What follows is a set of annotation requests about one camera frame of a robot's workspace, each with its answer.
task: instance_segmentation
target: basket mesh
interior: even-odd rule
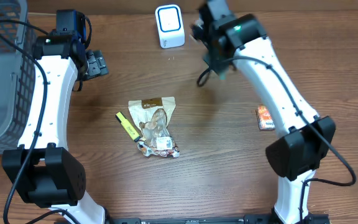
[[[0,19],[19,20],[21,13],[20,5],[15,1],[0,2]],[[14,42],[17,34],[17,24],[0,24],[0,33]],[[32,44],[35,42],[35,32],[32,29],[25,29],[23,49],[31,54]],[[14,52],[15,50],[0,39],[0,53]],[[30,113],[30,104],[34,92],[35,68],[34,64],[23,55],[17,79],[16,105],[13,119],[7,131],[0,137],[0,154],[6,149],[16,149],[17,142],[26,126]]]

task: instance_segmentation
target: brown wood surface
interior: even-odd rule
[[[226,0],[234,12],[358,10],[358,0]],[[151,14],[159,6],[177,4],[194,13],[205,0],[30,0],[29,12],[55,13],[75,8],[89,15]]]
[[[333,145],[358,176],[358,11],[261,12],[276,53],[302,95],[321,115],[335,120]],[[185,27],[197,18],[183,15]],[[218,217],[267,213],[277,198],[277,175],[265,158],[274,132],[261,132],[255,109],[260,100],[238,72],[227,80],[195,81],[206,68],[202,45],[162,50],[154,15],[91,16],[91,48],[101,49],[108,76],[86,82],[71,96],[70,152],[86,169],[87,190],[113,217]],[[55,18],[30,17],[52,29]],[[178,159],[144,157],[114,115],[127,117],[127,102],[174,96],[177,107],[169,132]],[[329,153],[317,177],[349,180]],[[0,223],[11,183],[1,168]],[[332,223],[358,223],[358,180],[341,188],[313,183],[309,208],[328,213]],[[17,196],[11,223],[46,212]],[[55,215],[41,223],[52,223]]]

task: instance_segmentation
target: gray crate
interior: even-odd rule
[[[0,0],[0,19],[28,22],[26,1]],[[0,32],[31,54],[36,38],[32,29],[3,23]],[[34,82],[34,64],[0,39],[0,154],[17,148],[29,117]]]

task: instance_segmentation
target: wooden tabletop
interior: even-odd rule
[[[256,13],[289,76],[337,131],[333,145],[358,178],[358,11]],[[184,14],[185,27],[198,15]],[[91,49],[100,49],[110,74],[73,93],[68,118],[70,152],[84,165],[87,191],[113,217],[183,218],[268,213],[277,199],[277,175],[265,148],[274,132],[261,132],[255,109],[260,99],[238,72],[196,86],[206,68],[205,48],[186,44],[162,50],[154,15],[90,16]],[[44,29],[54,16],[32,16]],[[180,157],[147,158],[114,115],[130,117],[129,100],[174,96],[177,107],[168,130]],[[350,175],[330,152],[317,177],[348,181]],[[11,183],[1,167],[0,223]],[[358,180],[353,187],[313,183],[313,213],[332,223],[358,223]],[[16,194],[11,223],[24,223],[47,210],[27,205]],[[53,223],[58,215],[40,223]]]

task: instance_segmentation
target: highlighter marker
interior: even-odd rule
[[[134,142],[138,142],[140,139],[140,136],[136,132],[135,128],[131,125],[131,123],[127,120],[127,118],[121,112],[118,112],[116,114],[116,118],[121,123],[121,125],[125,129],[125,131],[132,138],[132,140],[134,140]]]

